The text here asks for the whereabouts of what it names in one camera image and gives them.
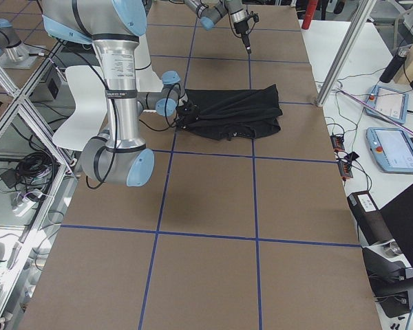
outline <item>black cloth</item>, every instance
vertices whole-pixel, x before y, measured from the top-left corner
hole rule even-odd
[[[280,131],[281,116],[275,85],[266,89],[185,90],[194,107],[178,107],[177,127],[221,140],[239,136],[262,138]]]

